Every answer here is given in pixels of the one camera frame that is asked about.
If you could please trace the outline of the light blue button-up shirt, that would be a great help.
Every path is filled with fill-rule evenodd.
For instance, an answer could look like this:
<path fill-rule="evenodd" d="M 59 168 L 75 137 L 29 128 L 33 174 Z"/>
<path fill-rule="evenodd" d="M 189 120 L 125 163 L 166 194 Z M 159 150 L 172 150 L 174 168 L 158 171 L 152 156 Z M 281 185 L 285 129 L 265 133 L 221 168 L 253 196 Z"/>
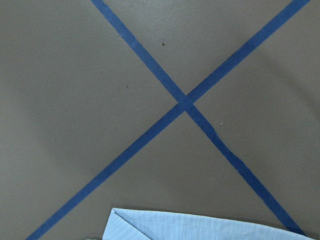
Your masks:
<path fill-rule="evenodd" d="M 113 208 L 104 240 L 305 240 L 266 225 L 201 215 Z"/>

